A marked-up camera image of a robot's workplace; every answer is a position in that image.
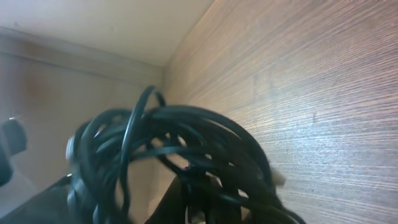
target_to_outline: power cord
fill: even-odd
[[[145,111],[152,92],[159,106]],[[189,166],[180,168],[169,154],[182,156]],[[176,173],[178,206],[201,210],[206,223],[305,223],[279,200],[267,157],[245,129],[202,108],[166,106],[153,86],[132,111],[107,110],[83,124],[68,142],[67,157],[73,169],[68,204],[83,223],[134,223],[128,217],[127,167],[150,157]],[[124,195],[121,208],[114,195],[118,181]],[[241,207],[250,210],[246,219]],[[176,220],[185,222],[183,217]]]

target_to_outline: white ceiling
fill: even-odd
[[[0,0],[0,26],[164,66],[213,0]]]

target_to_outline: wall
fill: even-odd
[[[0,27],[164,66],[213,0],[0,1]]]
[[[114,68],[119,74],[127,70],[115,63],[108,68],[87,55],[0,36],[0,122],[16,117],[28,138],[28,149],[12,158],[16,175],[0,188],[0,217],[69,172],[65,147],[80,124],[109,108],[132,108],[148,84],[160,85],[161,68],[131,63],[137,65],[128,68],[132,79],[107,76],[106,69]],[[139,223],[147,215],[153,169],[154,163],[147,161],[129,170],[129,181],[134,182],[132,202],[139,205],[134,207],[134,217]]]

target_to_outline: black cable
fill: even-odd
[[[145,111],[153,91],[159,106]],[[162,145],[154,145],[154,139]],[[267,157],[245,129],[202,108],[166,106],[153,86],[143,92],[133,111],[108,110],[82,125],[67,151],[75,169],[68,203],[84,223],[134,223],[127,216],[131,206],[127,167],[149,157],[177,174],[184,206],[205,210],[209,223],[240,217],[240,206],[250,209],[253,223],[304,223],[278,199]],[[179,168],[168,154],[184,157],[189,167]],[[221,186],[209,181],[214,177],[208,174],[218,177]],[[121,209],[114,198],[117,181],[124,195]],[[220,215],[226,211],[237,214]],[[227,222],[242,223],[240,218]]]

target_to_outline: wooden panel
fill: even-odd
[[[397,11],[397,1],[216,1],[169,62],[166,97],[248,129],[309,223],[396,223]]]

